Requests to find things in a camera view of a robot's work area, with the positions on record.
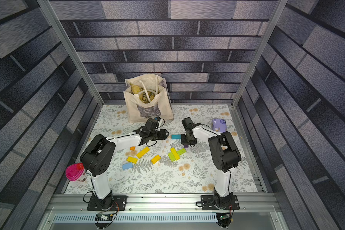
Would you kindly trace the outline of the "teal block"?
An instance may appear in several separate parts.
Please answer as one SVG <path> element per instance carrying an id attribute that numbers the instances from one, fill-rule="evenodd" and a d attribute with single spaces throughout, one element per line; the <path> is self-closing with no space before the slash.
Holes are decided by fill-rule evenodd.
<path id="1" fill-rule="evenodd" d="M 179 140 L 181 138 L 181 134 L 174 134 L 174 135 L 171 135 L 171 138 L 173 140 Z"/>

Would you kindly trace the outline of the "green block small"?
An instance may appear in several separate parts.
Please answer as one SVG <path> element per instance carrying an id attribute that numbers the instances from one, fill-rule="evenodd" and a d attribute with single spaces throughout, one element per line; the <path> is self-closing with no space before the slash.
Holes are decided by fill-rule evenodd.
<path id="1" fill-rule="evenodd" d="M 179 156 L 182 155 L 182 154 L 184 154 L 184 153 L 186 153 L 186 149 L 184 149 L 184 148 L 177 151 L 177 154 L 178 154 Z"/>

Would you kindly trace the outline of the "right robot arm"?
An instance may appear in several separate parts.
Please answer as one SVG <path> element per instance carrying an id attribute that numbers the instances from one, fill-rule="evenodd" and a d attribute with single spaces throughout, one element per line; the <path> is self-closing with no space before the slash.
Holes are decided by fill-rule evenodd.
<path id="1" fill-rule="evenodd" d="M 239 202 L 231 191 L 231 180 L 232 173 L 242 157 L 231 133 L 205 129 L 203 124 L 194 123 L 190 117 L 183 119 L 182 124 L 185 133 L 181 134 L 181 143 L 192 148 L 199 140 L 208 143 L 212 161 L 220 171 L 213 189 L 213 204 L 218 209 L 231 207 L 237 210 Z"/>

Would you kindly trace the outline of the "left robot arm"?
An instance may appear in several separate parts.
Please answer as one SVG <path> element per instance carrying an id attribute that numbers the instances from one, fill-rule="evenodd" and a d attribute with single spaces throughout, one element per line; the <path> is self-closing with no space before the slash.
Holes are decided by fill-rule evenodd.
<path id="1" fill-rule="evenodd" d="M 161 129 L 162 118 L 149 118 L 144 126 L 131 134 L 116 138 L 96 135 L 80 156 L 85 172 L 90 175 L 93 190 L 88 211 L 107 211 L 114 205 L 113 192 L 108 182 L 107 169 L 115 152 L 147 144 L 149 141 L 166 140 L 169 132 Z"/>

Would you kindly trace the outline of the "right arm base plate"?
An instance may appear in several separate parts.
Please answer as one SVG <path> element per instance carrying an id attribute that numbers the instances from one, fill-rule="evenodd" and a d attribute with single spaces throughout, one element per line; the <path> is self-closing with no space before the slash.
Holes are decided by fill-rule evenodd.
<path id="1" fill-rule="evenodd" d="M 203 210 L 239 210 L 240 205 L 236 195 L 230 194 L 226 197 L 216 195 L 202 195 L 200 197 Z"/>

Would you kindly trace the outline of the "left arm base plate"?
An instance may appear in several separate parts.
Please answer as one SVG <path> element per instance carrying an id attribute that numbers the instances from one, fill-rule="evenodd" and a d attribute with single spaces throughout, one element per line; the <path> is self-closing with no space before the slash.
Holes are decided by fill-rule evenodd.
<path id="1" fill-rule="evenodd" d="M 124 211 L 127 198 L 128 196 L 125 195 L 109 195 L 101 200 L 92 195 L 88 202 L 87 211 Z"/>

